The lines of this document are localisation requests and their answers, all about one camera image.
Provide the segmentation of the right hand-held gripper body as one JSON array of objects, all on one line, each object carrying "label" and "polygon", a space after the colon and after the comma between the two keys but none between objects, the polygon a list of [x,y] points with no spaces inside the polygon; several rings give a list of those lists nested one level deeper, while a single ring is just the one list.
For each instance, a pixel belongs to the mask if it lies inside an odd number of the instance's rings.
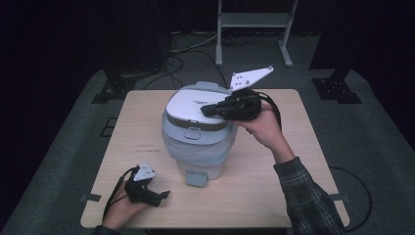
[{"label": "right hand-held gripper body", "polygon": [[266,101],[274,107],[274,101],[262,92],[256,92],[251,86],[271,74],[272,66],[264,69],[234,72],[231,77],[231,95],[226,97],[222,103],[232,104],[233,108],[220,109],[226,120],[252,120],[261,112],[261,102]]}]

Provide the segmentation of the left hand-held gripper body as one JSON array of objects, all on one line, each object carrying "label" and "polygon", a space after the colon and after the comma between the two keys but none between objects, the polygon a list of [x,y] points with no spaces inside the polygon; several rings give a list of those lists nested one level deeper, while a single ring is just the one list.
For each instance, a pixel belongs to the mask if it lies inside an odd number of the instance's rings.
[{"label": "left hand-held gripper body", "polygon": [[156,176],[154,170],[148,163],[137,165],[133,168],[124,190],[133,204],[143,203],[153,207],[158,207],[161,203],[162,196],[151,191],[148,185]]}]

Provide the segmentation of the white grey pedal trash can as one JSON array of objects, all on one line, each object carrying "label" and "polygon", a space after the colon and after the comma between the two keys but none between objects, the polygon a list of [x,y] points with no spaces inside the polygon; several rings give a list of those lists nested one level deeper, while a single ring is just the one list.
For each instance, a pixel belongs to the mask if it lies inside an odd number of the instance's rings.
[{"label": "white grey pedal trash can", "polygon": [[[162,114],[161,134],[186,143],[213,144],[223,140],[237,125],[221,117],[205,117],[201,107],[217,104],[231,94],[216,83],[199,81],[182,87],[169,99]],[[209,180],[223,172],[225,161],[219,165],[199,166],[178,162],[185,182],[193,187],[205,187]]]}]

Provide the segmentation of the person's left hand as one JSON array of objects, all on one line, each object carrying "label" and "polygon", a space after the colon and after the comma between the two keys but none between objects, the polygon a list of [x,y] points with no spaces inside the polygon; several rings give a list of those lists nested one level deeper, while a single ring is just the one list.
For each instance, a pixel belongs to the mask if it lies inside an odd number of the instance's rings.
[{"label": "person's left hand", "polygon": [[127,193],[124,190],[125,183],[122,182],[117,190],[114,200],[107,211],[102,225],[112,230],[118,230],[134,218],[139,212],[147,209],[149,205],[130,202]]}]

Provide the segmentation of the person's right hand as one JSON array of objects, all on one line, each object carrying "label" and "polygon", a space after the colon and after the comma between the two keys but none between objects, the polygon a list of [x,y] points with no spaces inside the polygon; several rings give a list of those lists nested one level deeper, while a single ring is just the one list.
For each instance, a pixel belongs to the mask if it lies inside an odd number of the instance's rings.
[{"label": "person's right hand", "polygon": [[269,104],[261,104],[261,112],[255,119],[249,121],[233,120],[233,123],[244,127],[260,144],[269,149],[277,165],[291,161],[296,157]]}]

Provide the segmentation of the dark floor outlet plate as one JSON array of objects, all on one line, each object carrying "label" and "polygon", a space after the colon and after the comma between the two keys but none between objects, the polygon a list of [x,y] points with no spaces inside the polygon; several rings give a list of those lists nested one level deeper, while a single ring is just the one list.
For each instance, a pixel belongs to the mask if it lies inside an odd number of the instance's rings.
[{"label": "dark floor outlet plate", "polygon": [[116,117],[109,117],[107,122],[105,123],[103,129],[101,130],[100,136],[101,137],[111,137],[115,130],[117,118]]}]

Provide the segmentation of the white metal stand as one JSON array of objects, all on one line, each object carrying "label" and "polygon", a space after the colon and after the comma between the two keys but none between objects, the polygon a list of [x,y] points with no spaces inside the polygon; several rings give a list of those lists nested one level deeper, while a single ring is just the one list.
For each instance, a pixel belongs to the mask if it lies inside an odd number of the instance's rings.
[{"label": "white metal stand", "polygon": [[292,0],[291,9],[287,13],[227,13],[222,11],[223,0],[217,0],[215,64],[223,65],[222,31],[224,28],[284,28],[284,35],[278,41],[278,47],[285,66],[291,68],[294,64],[289,54],[287,43],[291,33],[299,0]]}]

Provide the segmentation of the black stand base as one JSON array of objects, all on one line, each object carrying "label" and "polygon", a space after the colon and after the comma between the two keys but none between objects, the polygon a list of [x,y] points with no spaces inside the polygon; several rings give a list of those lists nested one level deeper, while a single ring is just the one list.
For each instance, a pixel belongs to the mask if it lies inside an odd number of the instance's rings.
[{"label": "black stand base", "polygon": [[360,104],[361,100],[346,84],[349,69],[335,69],[329,77],[312,78],[322,100],[335,100],[339,104]]},{"label": "black stand base", "polygon": [[118,69],[103,69],[106,82],[102,90],[96,94],[92,104],[106,104],[111,100],[123,100],[127,93],[134,89],[137,79],[133,75],[122,74]]}]

